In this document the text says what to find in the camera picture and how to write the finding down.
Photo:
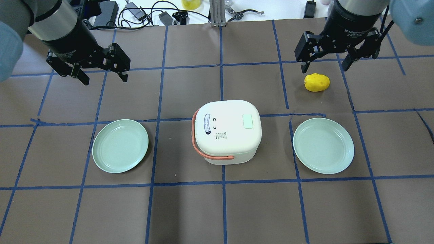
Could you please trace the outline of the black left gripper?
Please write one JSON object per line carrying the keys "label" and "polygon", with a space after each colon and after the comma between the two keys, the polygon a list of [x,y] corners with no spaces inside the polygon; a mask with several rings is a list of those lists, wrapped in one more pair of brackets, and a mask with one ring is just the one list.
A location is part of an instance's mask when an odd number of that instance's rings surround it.
{"label": "black left gripper", "polygon": [[43,40],[42,43],[53,52],[47,54],[46,62],[62,77],[71,76],[82,84],[89,85],[90,78],[82,71],[82,65],[83,68],[96,67],[114,72],[123,82],[128,81],[131,59],[121,46],[112,43],[107,48],[102,48],[80,20],[66,36],[57,40]]}

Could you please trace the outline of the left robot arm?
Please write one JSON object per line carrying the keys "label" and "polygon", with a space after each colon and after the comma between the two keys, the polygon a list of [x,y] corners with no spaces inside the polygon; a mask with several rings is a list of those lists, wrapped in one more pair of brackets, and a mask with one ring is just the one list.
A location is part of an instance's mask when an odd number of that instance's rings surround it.
{"label": "left robot arm", "polygon": [[99,68],[128,81],[130,58],[116,43],[101,47],[68,0],[2,0],[0,23],[1,82],[11,77],[28,32],[48,47],[46,62],[60,76],[88,85],[83,70]]}

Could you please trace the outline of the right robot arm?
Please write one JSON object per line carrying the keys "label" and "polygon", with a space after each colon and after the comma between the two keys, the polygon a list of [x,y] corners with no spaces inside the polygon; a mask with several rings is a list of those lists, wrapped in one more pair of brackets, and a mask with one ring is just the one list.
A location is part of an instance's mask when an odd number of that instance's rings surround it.
{"label": "right robot arm", "polygon": [[347,71],[361,58],[378,57],[381,42],[396,24],[404,36],[419,46],[433,46],[432,0],[335,0],[323,31],[302,34],[295,50],[302,73],[327,54],[347,53]]}

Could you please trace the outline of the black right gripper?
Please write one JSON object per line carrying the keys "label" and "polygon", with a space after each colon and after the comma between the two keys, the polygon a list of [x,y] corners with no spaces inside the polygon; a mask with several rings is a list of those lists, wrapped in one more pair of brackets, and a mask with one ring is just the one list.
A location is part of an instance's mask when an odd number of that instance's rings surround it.
{"label": "black right gripper", "polygon": [[382,37],[378,29],[372,27],[380,14],[381,2],[333,2],[322,33],[305,31],[296,45],[295,59],[301,63],[302,73],[307,73],[316,59],[342,53],[348,46],[352,47],[341,64],[343,71],[348,71],[361,58],[376,59]]}

